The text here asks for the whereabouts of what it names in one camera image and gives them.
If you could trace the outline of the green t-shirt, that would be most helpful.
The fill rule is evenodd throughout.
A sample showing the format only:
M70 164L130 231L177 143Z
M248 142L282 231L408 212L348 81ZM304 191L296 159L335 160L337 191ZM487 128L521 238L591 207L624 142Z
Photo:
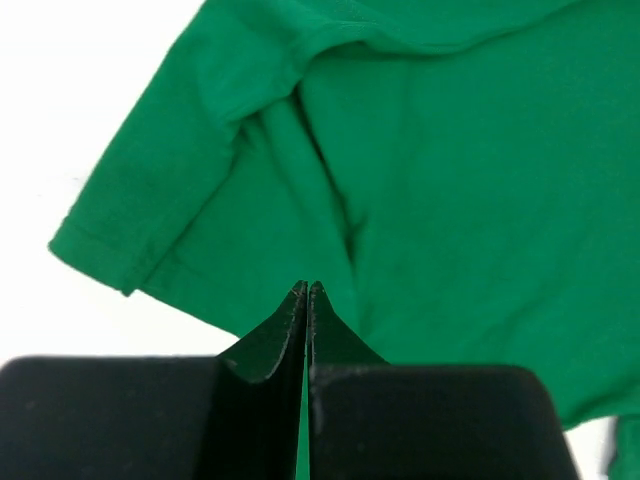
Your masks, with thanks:
M639 5L207 1L51 252L242 336L300 280L398 363L513 364L639 475Z

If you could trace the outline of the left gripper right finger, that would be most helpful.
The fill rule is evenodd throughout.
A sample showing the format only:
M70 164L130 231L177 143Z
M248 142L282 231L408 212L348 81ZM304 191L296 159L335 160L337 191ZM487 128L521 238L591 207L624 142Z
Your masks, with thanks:
M307 307L314 479L556 479L577 470L545 387L514 366L393 365L336 314Z

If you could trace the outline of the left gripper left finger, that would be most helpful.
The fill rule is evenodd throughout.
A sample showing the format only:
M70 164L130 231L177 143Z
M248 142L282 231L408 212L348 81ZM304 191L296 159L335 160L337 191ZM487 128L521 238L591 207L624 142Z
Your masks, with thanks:
M1 370L5 479L291 479L306 288L216 356L21 357Z

